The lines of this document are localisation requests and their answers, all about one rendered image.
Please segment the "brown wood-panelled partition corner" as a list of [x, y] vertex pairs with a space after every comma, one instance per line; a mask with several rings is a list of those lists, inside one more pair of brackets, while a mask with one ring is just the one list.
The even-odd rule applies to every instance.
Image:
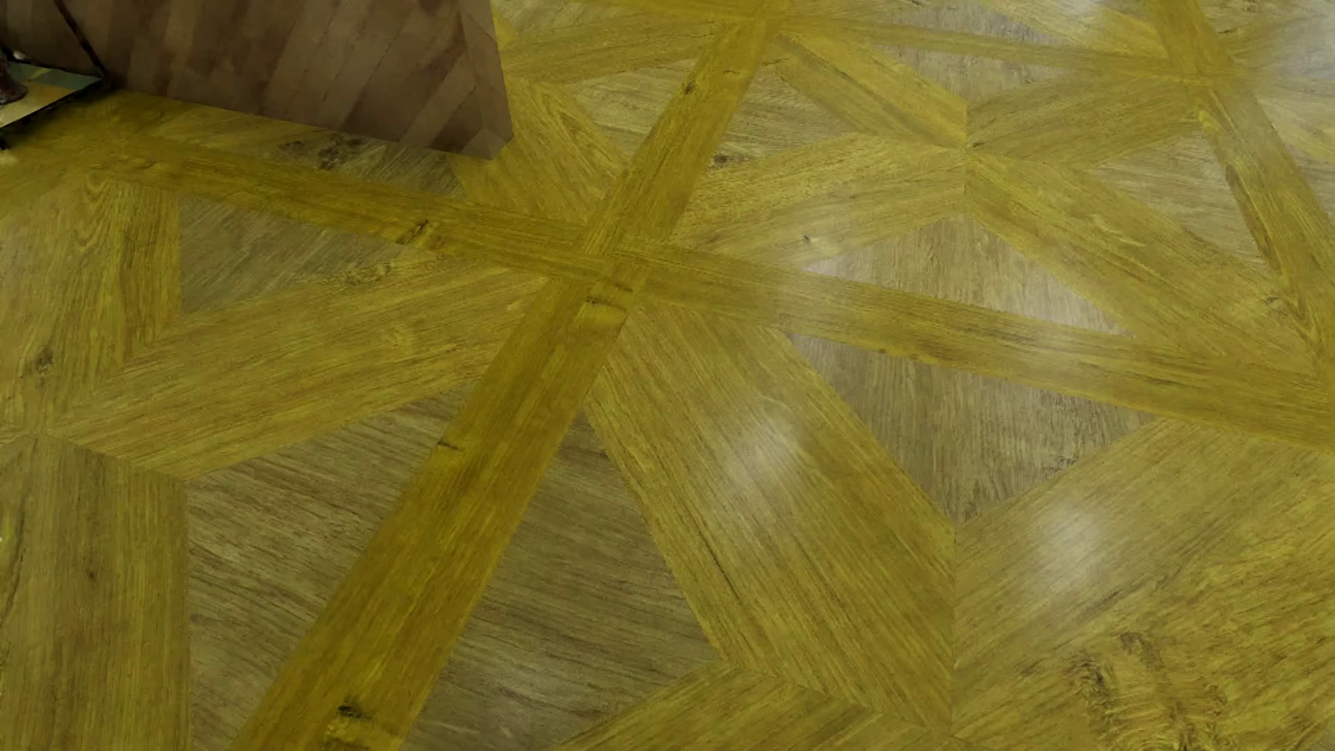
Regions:
[[489, 0], [0, 0], [0, 48], [128, 91], [494, 157]]

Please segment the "pale shelf board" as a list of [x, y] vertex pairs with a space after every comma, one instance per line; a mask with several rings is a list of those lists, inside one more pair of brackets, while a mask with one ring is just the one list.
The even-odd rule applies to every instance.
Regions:
[[0, 129], [49, 109], [61, 101], [104, 83], [103, 77], [9, 60], [9, 76], [25, 87], [25, 96], [0, 105]]

